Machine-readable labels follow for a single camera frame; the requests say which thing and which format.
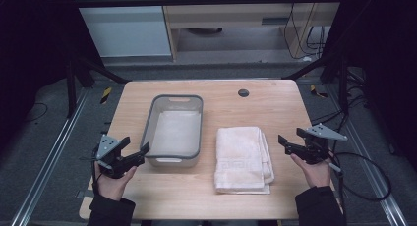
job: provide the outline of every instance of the aluminum rail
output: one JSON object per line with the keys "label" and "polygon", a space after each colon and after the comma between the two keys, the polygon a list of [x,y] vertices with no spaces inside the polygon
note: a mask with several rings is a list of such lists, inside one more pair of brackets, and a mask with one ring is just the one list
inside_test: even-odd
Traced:
{"label": "aluminum rail", "polygon": [[12,226],[25,226],[28,224],[31,214],[33,213],[37,202],[40,199],[40,196],[43,193],[43,190],[48,183],[48,180],[55,169],[58,159],[62,153],[62,150],[67,143],[67,140],[74,129],[75,124],[80,116],[80,113],[85,105],[89,90],[83,88],[78,100],[78,108],[75,110],[72,117],[68,118],[65,122],[61,133],[59,134],[55,144],[53,145],[51,151],[49,152],[48,157],[45,160],[45,163],[42,166],[39,174],[36,177],[28,195],[26,196],[24,202],[22,203],[20,209],[16,213],[15,217],[12,220]]}
{"label": "aluminum rail", "polygon": [[334,3],[350,0],[73,0],[51,1],[52,5],[78,8],[150,7],[185,5],[230,5],[230,4],[272,4],[272,3]]}

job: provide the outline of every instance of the white towel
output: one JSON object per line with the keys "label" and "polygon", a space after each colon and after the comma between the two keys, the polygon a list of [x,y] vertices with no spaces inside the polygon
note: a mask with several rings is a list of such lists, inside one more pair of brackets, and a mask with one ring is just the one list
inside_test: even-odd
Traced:
{"label": "white towel", "polygon": [[220,128],[215,189],[227,194],[270,194],[274,175],[264,133],[258,127]]}

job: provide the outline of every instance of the wooden table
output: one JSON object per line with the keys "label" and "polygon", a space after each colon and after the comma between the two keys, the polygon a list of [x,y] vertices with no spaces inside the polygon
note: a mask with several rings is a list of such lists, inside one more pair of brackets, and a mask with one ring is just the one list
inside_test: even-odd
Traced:
{"label": "wooden table", "polygon": [[[247,97],[238,95],[245,88]],[[108,135],[131,138],[123,156],[137,152],[152,100],[160,94],[196,94],[204,101],[199,162],[192,168],[162,169],[145,163],[124,198],[136,203],[137,219],[297,218],[294,197],[308,189],[301,169],[278,143],[278,135],[304,144],[296,128],[311,126],[297,84],[281,80],[151,81],[127,83]],[[270,195],[223,195],[214,190],[215,135],[218,128],[258,126],[265,133],[275,180]],[[84,198],[89,218],[92,198]]]}

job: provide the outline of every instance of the white cabinet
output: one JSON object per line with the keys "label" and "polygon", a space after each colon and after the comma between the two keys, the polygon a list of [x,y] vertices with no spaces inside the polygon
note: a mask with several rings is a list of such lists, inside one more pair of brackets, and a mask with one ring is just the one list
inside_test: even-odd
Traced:
{"label": "white cabinet", "polygon": [[82,8],[80,11],[104,62],[111,58],[171,56],[161,7]]}

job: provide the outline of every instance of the gray floor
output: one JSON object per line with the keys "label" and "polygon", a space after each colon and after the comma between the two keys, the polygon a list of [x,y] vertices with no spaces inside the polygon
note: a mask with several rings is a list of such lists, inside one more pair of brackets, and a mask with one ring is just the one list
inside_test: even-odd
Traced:
{"label": "gray floor", "polygon": [[[184,80],[184,79],[242,79],[272,78],[290,75],[308,62],[293,59],[285,49],[285,42],[277,28],[224,28],[219,34],[181,33],[178,58],[175,62],[145,62],[141,67],[109,67],[114,73],[131,80]],[[307,59],[315,59],[315,51]],[[319,92],[332,95],[336,84],[321,85],[317,81],[320,69],[298,81],[312,123],[317,118],[338,110],[336,102],[310,93],[310,85]],[[57,162],[50,178],[44,182],[35,198],[35,208],[29,211],[30,223],[36,225],[86,224],[79,217],[81,199],[76,195],[89,183],[89,164],[80,157],[89,156],[102,133],[108,129],[123,85],[116,84],[93,73],[93,88],[78,88],[79,96],[86,95],[84,108],[70,135],[64,141],[62,152],[56,153]],[[105,104],[99,101],[103,91],[111,86],[112,92]],[[352,90],[352,97],[361,94]],[[10,225],[24,203],[55,141],[64,127],[67,114],[66,84],[59,81],[41,89],[28,121],[14,137],[8,154],[0,161],[0,225]],[[349,136],[339,142],[337,150],[356,151],[359,144],[387,172],[392,181],[390,203],[398,206],[406,222],[390,222],[387,209],[392,204],[370,202],[346,192],[346,212],[349,225],[417,225],[417,174],[404,157],[389,154],[387,141],[374,119],[372,111],[364,106],[366,99],[358,100],[350,108],[348,124],[341,133]],[[341,116],[326,123],[338,127]],[[356,158],[340,157],[345,172],[345,183],[357,192],[373,197],[375,188],[365,171],[366,165]],[[283,220],[282,225],[297,225],[296,220]]]}

